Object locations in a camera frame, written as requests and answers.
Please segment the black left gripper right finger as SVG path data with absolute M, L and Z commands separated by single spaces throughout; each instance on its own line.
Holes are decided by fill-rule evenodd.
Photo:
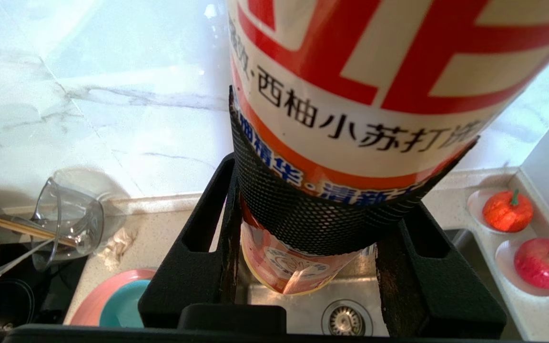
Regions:
M 392 337 L 498 339 L 501 304 L 420 204 L 376 245 L 381 312 Z

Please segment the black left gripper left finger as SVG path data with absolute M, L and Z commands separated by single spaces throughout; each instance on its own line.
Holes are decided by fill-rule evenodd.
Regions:
M 241 221 L 235 158 L 228 154 L 140 298 L 144 326 L 173 329 L 187 306 L 234 302 Z

